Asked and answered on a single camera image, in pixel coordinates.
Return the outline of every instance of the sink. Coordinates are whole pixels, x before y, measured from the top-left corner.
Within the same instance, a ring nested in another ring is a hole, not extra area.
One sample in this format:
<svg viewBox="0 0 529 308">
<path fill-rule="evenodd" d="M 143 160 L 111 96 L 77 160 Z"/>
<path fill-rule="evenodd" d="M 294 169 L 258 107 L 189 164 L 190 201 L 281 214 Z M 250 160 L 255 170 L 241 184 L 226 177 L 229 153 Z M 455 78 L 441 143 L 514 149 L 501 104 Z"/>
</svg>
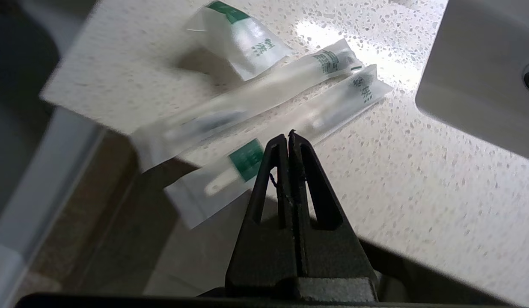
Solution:
<svg viewBox="0 0 529 308">
<path fill-rule="evenodd" d="M 529 0 L 450 0 L 416 104 L 439 121 L 529 158 L 525 72 Z"/>
</svg>

